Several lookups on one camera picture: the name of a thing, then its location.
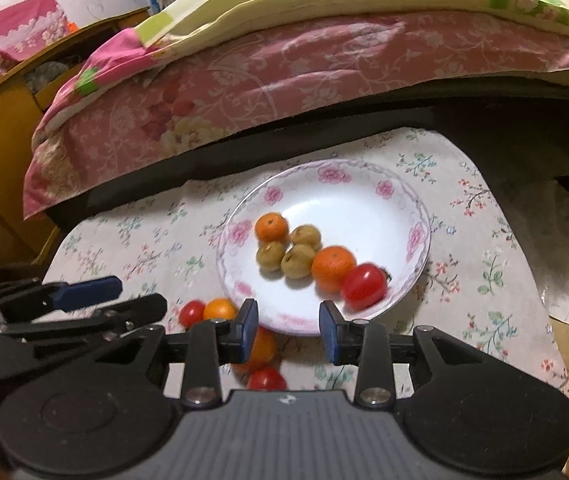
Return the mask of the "pink lace cloth cover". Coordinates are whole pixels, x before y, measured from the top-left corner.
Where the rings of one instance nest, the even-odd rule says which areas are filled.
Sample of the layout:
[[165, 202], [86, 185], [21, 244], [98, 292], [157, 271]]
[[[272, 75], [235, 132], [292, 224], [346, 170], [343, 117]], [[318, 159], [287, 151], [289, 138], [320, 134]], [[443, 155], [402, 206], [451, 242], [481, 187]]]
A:
[[0, 10], [0, 58], [21, 63], [70, 33], [57, 0], [22, 0]]

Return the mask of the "small orange tomato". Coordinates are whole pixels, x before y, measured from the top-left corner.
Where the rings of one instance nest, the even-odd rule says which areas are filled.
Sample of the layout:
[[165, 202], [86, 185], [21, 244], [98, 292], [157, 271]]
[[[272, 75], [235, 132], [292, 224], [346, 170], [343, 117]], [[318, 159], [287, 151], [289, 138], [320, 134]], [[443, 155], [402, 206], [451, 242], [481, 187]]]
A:
[[234, 303], [227, 298], [215, 298], [205, 305], [203, 310], [204, 320], [233, 320], [238, 313]]

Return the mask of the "large orange red tomato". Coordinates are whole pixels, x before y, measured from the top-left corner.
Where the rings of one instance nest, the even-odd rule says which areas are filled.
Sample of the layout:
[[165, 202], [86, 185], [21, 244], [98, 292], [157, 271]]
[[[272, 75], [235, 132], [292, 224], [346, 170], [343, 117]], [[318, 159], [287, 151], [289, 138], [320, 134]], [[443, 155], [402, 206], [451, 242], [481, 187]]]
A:
[[249, 360], [243, 364], [232, 364], [232, 369], [238, 374], [251, 374], [267, 366], [276, 359], [278, 353], [275, 335], [270, 330], [260, 327], [253, 342]]

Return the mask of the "brown longan fruit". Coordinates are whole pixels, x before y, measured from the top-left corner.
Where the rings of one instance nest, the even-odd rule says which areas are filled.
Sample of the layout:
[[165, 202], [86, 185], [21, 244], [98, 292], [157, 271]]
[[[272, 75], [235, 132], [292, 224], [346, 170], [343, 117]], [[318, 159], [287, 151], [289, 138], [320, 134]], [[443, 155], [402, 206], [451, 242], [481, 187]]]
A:
[[280, 270], [281, 261], [286, 255], [285, 244], [274, 240], [260, 245], [256, 253], [256, 262], [263, 272], [277, 272]]
[[303, 224], [291, 231], [289, 240], [293, 245], [306, 245], [317, 250], [321, 247], [321, 232], [313, 224]]
[[286, 278], [299, 280], [311, 274], [315, 250], [305, 244], [295, 244], [283, 256], [280, 262], [280, 269]]

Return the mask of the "pink floral bed sheet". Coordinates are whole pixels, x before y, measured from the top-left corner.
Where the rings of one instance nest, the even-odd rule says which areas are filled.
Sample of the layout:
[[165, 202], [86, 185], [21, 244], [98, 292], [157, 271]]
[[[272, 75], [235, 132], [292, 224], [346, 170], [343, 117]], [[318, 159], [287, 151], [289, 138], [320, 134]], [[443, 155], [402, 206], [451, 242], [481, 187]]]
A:
[[119, 32], [32, 137], [23, 214], [275, 120], [431, 80], [569, 70], [569, 36], [483, 13], [316, 18], [172, 58]]

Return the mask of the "small red cherry tomato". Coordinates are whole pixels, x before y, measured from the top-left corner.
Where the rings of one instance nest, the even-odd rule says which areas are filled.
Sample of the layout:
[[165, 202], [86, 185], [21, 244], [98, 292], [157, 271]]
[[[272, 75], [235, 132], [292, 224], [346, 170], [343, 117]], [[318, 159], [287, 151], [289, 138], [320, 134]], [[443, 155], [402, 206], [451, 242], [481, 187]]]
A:
[[178, 314], [179, 324], [189, 330], [194, 324], [203, 320], [206, 304], [201, 300], [191, 300], [182, 307]]

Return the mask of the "small orange mandarin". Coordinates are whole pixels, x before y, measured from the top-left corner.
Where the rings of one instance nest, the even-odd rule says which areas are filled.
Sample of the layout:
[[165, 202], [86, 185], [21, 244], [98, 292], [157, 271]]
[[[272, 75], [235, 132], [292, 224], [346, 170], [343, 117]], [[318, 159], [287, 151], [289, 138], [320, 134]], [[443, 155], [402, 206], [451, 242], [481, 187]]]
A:
[[260, 243], [284, 243], [289, 236], [289, 223], [278, 212], [268, 212], [256, 220], [254, 232]]

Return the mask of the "white floral plate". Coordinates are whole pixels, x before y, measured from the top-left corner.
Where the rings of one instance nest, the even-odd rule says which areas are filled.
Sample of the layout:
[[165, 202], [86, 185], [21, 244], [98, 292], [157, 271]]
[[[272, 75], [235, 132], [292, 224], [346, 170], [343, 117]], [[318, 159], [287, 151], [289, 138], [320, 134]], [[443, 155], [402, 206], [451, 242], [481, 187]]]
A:
[[[342, 247], [356, 263], [372, 263], [388, 273], [379, 301], [356, 310], [340, 292], [321, 288], [312, 275], [288, 278], [264, 271], [256, 255], [255, 226], [265, 214], [279, 214], [289, 229], [316, 229], [321, 250]], [[401, 302], [417, 283], [431, 246], [429, 214], [409, 183], [371, 162], [314, 160], [257, 185], [234, 208], [216, 252], [222, 288], [236, 304], [258, 303], [260, 325], [273, 332], [314, 337], [321, 301], [335, 303], [344, 318], [372, 320]]]

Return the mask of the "large orange mandarin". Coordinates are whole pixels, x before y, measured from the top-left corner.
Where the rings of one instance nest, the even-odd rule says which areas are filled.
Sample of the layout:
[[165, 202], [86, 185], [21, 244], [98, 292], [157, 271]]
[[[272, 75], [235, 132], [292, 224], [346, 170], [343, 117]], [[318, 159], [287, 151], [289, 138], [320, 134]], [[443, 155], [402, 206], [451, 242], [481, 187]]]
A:
[[317, 252], [312, 276], [323, 292], [339, 292], [342, 283], [356, 266], [354, 255], [343, 246], [328, 246]]

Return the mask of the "wooden cabinet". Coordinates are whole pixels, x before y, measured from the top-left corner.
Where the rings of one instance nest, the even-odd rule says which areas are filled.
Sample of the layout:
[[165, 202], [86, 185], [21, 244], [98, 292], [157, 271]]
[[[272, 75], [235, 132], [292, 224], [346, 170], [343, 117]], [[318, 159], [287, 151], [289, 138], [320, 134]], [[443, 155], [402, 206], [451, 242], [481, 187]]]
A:
[[[23, 181], [32, 159], [30, 139], [42, 116], [58, 90], [79, 72], [94, 50], [148, 16], [148, 10], [142, 8], [83, 27], [0, 77], [0, 268], [36, 259], [54, 232], [48, 218], [23, 220]], [[51, 61], [68, 61], [71, 67], [45, 89], [31, 92], [25, 76]]]

